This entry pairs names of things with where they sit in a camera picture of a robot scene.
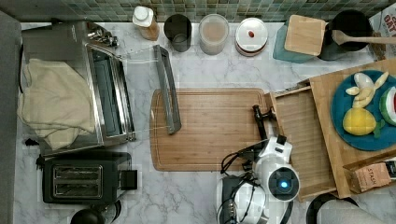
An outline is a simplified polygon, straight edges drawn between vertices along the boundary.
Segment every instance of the wooden board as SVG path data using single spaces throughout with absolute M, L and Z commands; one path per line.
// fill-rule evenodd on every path
M 281 132 L 293 145 L 291 164 L 301 182 L 299 201 L 335 191 L 329 156 L 311 88 L 275 93 L 274 108 Z
M 286 33 L 285 49 L 318 56 L 321 52 L 326 22 L 292 15 Z
M 318 110 L 318 118 L 323 131 L 326 148 L 329 153 L 338 196 L 340 198 L 346 198 L 352 194 L 349 189 L 350 182 L 346 177 L 345 169 L 355 169 L 359 166 L 368 165 L 396 156 L 396 145 L 374 152 L 358 150 L 347 144 L 338 135 L 332 125 L 330 106 L 336 88 L 346 77 L 361 70 L 369 69 L 389 71 L 391 75 L 396 75 L 396 59 L 368 63 L 327 75 L 312 77 L 307 80 L 311 85 L 314 95 Z
M 222 159 L 260 141 L 254 105 L 267 110 L 260 89 L 179 89 L 181 129 L 167 134 L 163 101 L 154 93 L 150 119 L 151 157 L 160 171 L 219 171 Z M 238 159 L 230 170 L 240 170 Z

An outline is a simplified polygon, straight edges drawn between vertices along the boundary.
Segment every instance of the marble countertop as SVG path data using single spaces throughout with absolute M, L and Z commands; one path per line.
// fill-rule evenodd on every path
M 198 44 L 197 28 L 193 25 L 191 47 L 186 52 L 172 49 L 163 32 L 158 41 L 143 39 L 131 23 L 99 23 L 120 40 L 118 54 L 127 54 L 160 44 L 169 50 L 177 88 L 261 88 L 282 91 L 301 80 L 351 66 L 371 63 L 367 49 L 349 53 L 335 62 L 313 59 L 297 64 L 273 59 L 276 31 L 282 23 L 266 23 L 269 39 L 264 51 L 253 58 L 240 55 L 234 47 L 237 24 L 230 24 L 231 32 L 224 51 L 216 56 L 204 54 Z M 22 28 L 32 27 L 23 24 Z M 42 201 L 41 172 L 35 168 L 38 147 L 22 143 L 29 135 L 18 124 L 15 175 L 15 224 L 69 224 L 71 217 L 84 206 L 47 204 Z M 137 140 L 119 147 L 133 157 L 139 171 L 139 189 L 122 196 L 122 212 L 115 221 L 121 223 L 183 223 L 215 224 L 216 185 L 221 175 L 215 172 L 159 172 L 152 165 L 149 140 Z M 359 206 L 387 223 L 396 219 L 396 187 L 382 188 L 353 198 Z M 290 224 L 305 223 L 309 201 L 295 201 Z

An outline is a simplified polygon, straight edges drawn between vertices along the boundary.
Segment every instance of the tile backsplash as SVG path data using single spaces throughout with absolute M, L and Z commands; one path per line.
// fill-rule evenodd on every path
M 137 6 L 154 10 L 157 21 L 183 14 L 199 22 L 217 13 L 229 22 L 255 17 L 263 21 L 284 21 L 298 14 L 331 20 L 338 12 L 356 9 L 371 17 L 395 0 L 62 0 L 82 19 L 91 21 L 132 21 Z

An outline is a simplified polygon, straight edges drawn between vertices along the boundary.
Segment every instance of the dish towel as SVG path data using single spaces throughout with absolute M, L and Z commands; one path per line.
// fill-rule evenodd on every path
M 31 59 L 23 73 L 27 87 L 20 94 L 17 114 L 53 150 L 94 132 L 90 88 L 67 63 Z

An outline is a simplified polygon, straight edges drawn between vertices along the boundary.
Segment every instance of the toaster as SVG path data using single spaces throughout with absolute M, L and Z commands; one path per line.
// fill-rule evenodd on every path
M 44 203 L 115 203 L 126 190 L 137 189 L 137 171 L 126 152 L 90 150 L 44 162 Z
M 38 139 L 44 157 L 134 141 L 137 133 L 149 129 L 142 112 L 149 114 L 145 106 L 155 91 L 162 92 L 166 118 L 162 128 L 169 134 L 181 128 L 169 54 L 159 45 L 116 55 L 117 37 L 89 21 L 25 30 L 22 41 L 26 62 L 65 62 L 87 80 L 92 93 L 94 133 L 80 135 L 69 147 L 56 150 Z

